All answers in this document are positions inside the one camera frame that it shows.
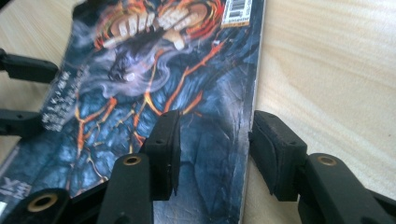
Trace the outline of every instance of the light wood surface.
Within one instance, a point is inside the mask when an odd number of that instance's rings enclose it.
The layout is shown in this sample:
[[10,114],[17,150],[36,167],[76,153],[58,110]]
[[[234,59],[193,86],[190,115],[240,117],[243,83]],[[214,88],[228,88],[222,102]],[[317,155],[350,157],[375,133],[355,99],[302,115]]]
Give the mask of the light wood surface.
[[[17,0],[0,13],[0,47],[60,64],[78,0]],[[396,199],[396,2],[268,0],[256,109]],[[0,108],[38,110],[48,87],[0,74]],[[18,138],[0,137],[1,160]],[[299,223],[248,166],[245,223]]]

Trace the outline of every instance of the book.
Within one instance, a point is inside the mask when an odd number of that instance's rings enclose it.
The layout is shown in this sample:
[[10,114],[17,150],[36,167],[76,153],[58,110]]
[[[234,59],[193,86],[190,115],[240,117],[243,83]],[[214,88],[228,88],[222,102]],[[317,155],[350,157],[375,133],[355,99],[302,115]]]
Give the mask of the book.
[[75,7],[43,133],[0,169],[1,219],[27,195],[79,195],[138,152],[158,119],[181,111],[177,195],[156,223],[238,223],[260,61],[263,0],[104,0]]

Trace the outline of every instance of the cover artwork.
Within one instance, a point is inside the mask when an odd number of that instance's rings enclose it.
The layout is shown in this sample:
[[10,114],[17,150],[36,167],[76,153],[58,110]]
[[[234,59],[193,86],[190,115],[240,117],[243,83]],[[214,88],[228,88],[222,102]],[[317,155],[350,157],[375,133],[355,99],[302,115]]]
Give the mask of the cover artwork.
[[138,152],[158,117],[179,109],[177,196],[155,223],[238,223],[262,32],[263,0],[107,0],[76,7],[46,131],[22,139],[0,170],[9,213],[28,194],[76,196]]

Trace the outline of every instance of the book cover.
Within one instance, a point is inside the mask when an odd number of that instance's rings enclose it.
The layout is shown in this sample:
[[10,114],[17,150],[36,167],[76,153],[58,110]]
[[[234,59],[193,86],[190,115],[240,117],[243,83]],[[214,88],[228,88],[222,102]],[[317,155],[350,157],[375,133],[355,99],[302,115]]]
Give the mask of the book cover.
[[263,0],[107,0],[77,6],[64,60],[41,113],[0,169],[4,217],[24,197],[76,196],[138,152],[178,109],[177,196],[156,223],[238,223],[262,33]]

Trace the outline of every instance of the comic book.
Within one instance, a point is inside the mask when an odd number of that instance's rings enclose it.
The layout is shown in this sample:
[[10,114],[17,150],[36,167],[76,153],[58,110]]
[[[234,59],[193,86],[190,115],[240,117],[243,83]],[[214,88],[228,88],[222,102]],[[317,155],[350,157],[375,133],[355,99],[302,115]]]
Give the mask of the comic book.
[[138,152],[158,117],[178,109],[177,195],[155,223],[238,223],[264,0],[103,0],[75,7],[60,71],[41,109],[43,133],[0,169],[2,219],[41,189],[72,197]]

